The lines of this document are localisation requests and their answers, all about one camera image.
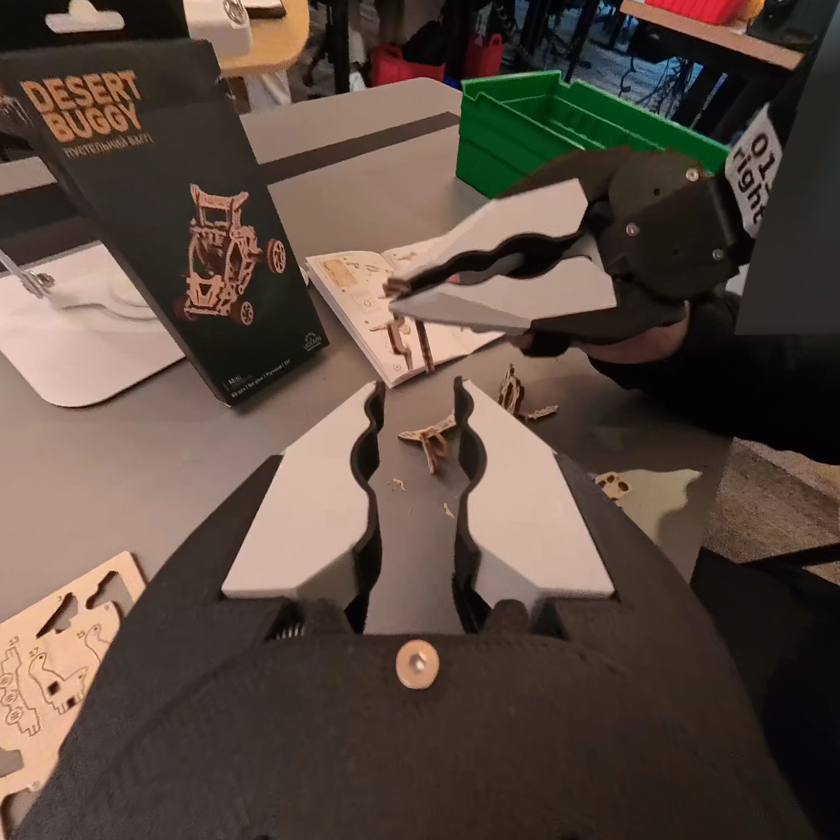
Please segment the black model kit box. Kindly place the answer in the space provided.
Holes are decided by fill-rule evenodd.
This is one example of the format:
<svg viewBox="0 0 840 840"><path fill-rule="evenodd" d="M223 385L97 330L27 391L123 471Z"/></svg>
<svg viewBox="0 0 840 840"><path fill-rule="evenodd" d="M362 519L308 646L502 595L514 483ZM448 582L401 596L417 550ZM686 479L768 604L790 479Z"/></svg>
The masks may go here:
<svg viewBox="0 0 840 840"><path fill-rule="evenodd" d="M2 2L2 126L88 219L217 399L236 406L329 347L211 44L176 2Z"/></svg>

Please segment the person's right forearm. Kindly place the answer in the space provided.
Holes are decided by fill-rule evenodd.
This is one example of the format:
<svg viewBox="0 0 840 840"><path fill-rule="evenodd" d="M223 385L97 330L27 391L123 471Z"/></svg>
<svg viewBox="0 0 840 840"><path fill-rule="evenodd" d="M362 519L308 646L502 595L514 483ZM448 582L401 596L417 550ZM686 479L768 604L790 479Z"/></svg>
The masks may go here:
<svg viewBox="0 0 840 840"><path fill-rule="evenodd" d="M838 335L737 335L740 302L724 290L692 303L686 340L660 362L590 361L715 434L837 466Z"/></svg>

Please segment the wooden side table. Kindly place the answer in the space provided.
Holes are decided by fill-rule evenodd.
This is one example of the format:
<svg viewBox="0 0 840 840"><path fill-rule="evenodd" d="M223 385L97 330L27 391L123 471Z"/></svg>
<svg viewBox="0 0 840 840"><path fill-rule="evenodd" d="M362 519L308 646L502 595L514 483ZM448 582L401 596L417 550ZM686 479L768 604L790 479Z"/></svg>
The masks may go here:
<svg viewBox="0 0 840 840"><path fill-rule="evenodd" d="M752 37L739 28L707 24L647 3L624 1L619 9L622 14L640 22L726 49L771 67L794 70L805 57L802 52Z"/></svg>

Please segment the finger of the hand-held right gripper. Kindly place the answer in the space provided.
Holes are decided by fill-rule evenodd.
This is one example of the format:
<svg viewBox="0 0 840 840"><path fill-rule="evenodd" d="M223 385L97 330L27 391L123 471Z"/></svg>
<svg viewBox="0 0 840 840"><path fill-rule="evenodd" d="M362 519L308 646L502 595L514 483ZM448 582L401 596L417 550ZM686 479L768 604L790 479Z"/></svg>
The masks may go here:
<svg viewBox="0 0 840 840"><path fill-rule="evenodd" d="M561 259L544 273L516 279L459 272L444 282L389 303L390 313L476 331L525 333L536 322L618 305L613 279L586 255Z"/></svg>
<svg viewBox="0 0 840 840"><path fill-rule="evenodd" d="M416 263L396 269L393 293L447 282L476 286L495 276L534 277L581 234L590 200L579 178L490 200L436 239Z"/></svg>

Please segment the green plastic bin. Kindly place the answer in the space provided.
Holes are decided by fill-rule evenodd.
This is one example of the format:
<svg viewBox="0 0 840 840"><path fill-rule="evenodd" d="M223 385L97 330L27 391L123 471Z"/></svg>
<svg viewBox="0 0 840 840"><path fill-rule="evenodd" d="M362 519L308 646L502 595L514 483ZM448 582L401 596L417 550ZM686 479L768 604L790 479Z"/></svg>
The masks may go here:
<svg viewBox="0 0 840 840"><path fill-rule="evenodd" d="M573 151L675 151L709 173L729 148L558 70L464 80L456 175L493 198Z"/></svg>

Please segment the cut out plywood parts sheet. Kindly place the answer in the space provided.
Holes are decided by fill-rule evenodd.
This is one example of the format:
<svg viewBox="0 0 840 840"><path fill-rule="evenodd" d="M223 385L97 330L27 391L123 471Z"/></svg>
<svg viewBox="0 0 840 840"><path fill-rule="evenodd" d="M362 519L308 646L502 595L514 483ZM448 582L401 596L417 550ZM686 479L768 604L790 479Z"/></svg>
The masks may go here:
<svg viewBox="0 0 840 840"><path fill-rule="evenodd" d="M123 551L1 625L1 793L38 792L56 766L122 619L145 589Z"/></svg>

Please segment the open instruction booklet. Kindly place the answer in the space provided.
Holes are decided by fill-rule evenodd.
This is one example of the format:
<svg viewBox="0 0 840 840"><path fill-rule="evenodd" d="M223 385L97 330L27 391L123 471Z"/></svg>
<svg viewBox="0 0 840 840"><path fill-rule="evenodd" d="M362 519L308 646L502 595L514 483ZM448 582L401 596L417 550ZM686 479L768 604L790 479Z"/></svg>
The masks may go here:
<svg viewBox="0 0 840 840"><path fill-rule="evenodd" d="M390 388L426 373L426 368L413 319L401 323L401 342L393 345L382 287L394 270L416 263L434 244L433 238L381 253L350 250L307 259L311 283Z"/></svg>

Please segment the white document stand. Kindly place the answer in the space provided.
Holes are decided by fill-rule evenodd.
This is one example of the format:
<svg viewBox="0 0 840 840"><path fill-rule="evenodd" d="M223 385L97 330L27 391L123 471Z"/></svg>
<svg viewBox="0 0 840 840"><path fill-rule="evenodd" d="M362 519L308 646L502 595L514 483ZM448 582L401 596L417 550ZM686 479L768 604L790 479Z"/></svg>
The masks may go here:
<svg viewBox="0 0 840 840"><path fill-rule="evenodd" d="M2 250L1 351L66 408L103 403L184 359L100 242L28 264Z"/></svg>

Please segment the red plastic bin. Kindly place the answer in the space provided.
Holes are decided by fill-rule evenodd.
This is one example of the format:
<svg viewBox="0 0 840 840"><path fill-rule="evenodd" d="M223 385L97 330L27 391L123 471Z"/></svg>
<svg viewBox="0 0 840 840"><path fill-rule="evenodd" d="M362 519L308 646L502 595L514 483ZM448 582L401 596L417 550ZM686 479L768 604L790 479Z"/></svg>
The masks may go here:
<svg viewBox="0 0 840 840"><path fill-rule="evenodd" d="M696 20L708 25L728 25L739 18L743 1L646 1L656 7L678 16Z"/></svg>

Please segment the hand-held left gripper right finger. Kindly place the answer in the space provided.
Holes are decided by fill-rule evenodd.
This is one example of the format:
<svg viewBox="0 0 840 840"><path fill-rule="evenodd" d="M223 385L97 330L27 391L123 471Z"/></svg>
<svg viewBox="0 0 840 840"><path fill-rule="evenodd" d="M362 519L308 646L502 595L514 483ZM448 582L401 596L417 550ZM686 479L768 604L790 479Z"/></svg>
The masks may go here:
<svg viewBox="0 0 840 840"><path fill-rule="evenodd" d="M458 502L453 596L477 634L502 602L539 618L558 598L606 601L616 589L559 454L471 380L454 381Z"/></svg>

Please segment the small wooden plate with holes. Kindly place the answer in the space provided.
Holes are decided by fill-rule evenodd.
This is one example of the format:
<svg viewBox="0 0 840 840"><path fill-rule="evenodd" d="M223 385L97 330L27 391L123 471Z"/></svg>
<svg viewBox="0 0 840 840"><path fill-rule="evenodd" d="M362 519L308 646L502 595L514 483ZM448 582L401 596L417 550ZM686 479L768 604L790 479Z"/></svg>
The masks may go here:
<svg viewBox="0 0 840 840"><path fill-rule="evenodd" d="M625 497L633 491L629 480L615 471L607 471L595 476L593 482L620 508L623 506Z"/></svg>

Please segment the wooden chassis assembly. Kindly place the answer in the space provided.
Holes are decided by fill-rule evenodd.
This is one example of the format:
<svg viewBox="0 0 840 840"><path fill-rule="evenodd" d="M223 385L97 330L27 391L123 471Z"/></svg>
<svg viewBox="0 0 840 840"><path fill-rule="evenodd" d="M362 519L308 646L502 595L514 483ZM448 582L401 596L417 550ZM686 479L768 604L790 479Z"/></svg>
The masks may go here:
<svg viewBox="0 0 840 840"><path fill-rule="evenodd" d="M536 423L554 416L560 410L557 405L546 405L531 411L522 409L525 388L516 373L515 365L510 363L500 382L497 403L511 416L524 423Z"/></svg>

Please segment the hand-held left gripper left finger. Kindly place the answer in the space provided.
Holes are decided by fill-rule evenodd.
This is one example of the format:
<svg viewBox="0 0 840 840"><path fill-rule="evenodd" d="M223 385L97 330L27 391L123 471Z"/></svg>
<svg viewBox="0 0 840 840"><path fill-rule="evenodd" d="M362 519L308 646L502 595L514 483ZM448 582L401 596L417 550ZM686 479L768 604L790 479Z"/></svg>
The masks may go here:
<svg viewBox="0 0 840 840"><path fill-rule="evenodd" d="M370 479L380 465L385 384L371 381L280 454L222 583L229 599L329 601L362 634L382 571Z"/></svg>

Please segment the wooden frame part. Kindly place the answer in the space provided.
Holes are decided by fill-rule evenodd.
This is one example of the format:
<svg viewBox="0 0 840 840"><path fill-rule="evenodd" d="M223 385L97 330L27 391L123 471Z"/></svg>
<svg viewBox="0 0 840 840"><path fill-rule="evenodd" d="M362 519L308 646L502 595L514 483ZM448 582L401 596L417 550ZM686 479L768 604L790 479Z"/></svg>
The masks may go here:
<svg viewBox="0 0 840 840"><path fill-rule="evenodd" d="M408 297L408 295L414 292L414 289L409 280L391 277L385 282L383 292L386 298L396 300ZM406 348L403 340L400 338L401 327L404 320L405 317L403 315L393 315L392 319L386 324L386 331L394 352L405 357L406 362L408 363L411 360L410 357L412 353ZM426 325L418 318L414 318L413 320L424 370L427 374L432 374L435 372L435 363L427 336Z"/></svg>

